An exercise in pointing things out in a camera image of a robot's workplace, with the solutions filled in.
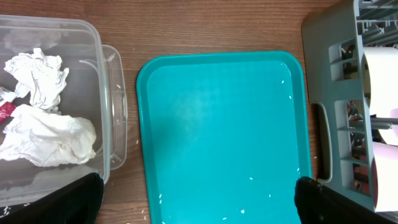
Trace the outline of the white napkin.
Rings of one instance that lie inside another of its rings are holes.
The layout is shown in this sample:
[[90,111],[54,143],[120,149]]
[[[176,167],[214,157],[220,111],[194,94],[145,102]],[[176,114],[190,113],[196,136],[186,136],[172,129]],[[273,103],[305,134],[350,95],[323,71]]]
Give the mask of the white napkin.
[[38,167],[84,164],[94,158],[96,132],[92,122],[63,115],[58,110],[68,68],[60,56],[46,56],[42,49],[19,53],[6,61],[4,71],[17,84],[16,105],[3,130],[1,159],[26,159]]

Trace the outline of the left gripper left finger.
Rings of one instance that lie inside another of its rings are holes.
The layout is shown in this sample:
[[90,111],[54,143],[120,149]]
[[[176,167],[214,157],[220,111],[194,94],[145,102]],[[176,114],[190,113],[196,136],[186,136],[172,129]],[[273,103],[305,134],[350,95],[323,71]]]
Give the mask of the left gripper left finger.
[[103,197],[104,181],[93,172],[6,215],[1,223],[93,224]]

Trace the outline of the small white bowl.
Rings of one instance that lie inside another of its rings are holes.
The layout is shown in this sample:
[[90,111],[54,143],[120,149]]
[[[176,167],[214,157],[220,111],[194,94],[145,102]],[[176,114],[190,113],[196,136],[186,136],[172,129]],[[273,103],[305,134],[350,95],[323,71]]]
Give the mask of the small white bowl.
[[365,47],[368,71],[365,82],[371,127],[386,144],[397,145],[397,49]]

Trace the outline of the red snack wrapper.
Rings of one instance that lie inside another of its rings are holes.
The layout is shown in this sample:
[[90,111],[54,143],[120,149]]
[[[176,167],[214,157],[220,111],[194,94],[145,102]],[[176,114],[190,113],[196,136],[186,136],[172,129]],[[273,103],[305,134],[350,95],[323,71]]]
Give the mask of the red snack wrapper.
[[15,110],[16,105],[12,102],[16,96],[17,95],[14,92],[1,87],[1,122],[4,122],[8,117],[10,117],[11,113]]

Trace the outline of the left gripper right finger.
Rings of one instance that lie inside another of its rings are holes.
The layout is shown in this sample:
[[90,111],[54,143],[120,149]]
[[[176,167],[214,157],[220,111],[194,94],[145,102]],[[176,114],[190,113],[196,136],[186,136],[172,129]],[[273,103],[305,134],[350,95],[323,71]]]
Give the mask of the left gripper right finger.
[[393,224],[309,177],[295,185],[295,206],[302,224]]

